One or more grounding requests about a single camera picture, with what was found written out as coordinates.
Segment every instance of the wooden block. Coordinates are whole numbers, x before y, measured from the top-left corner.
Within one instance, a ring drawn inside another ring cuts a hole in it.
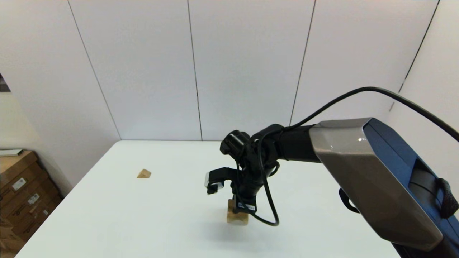
[[[151,176],[151,172],[146,170],[146,169],[142,169],[142,171],[139,173],[139,175],[137,176],[137,178],[149,178]]]
[[[249,214],[248,213],[233,213],[234,200],[228,200],[228,215],[226,217],[227,223],[242,224],[247,225],[249,223]]]

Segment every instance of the white table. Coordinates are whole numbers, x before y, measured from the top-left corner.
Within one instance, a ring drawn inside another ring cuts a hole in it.
[[[226,223],[229,181],[214,195],[206,172],[235,167],[219,142],[121,141],[70,192],[17,258],[399,257],[348,211],[322,164],[281,161],[269,185],[280,225]],[[143,169],[152,172],[138,179]],[[272,219],[264,190],[258,213]]]

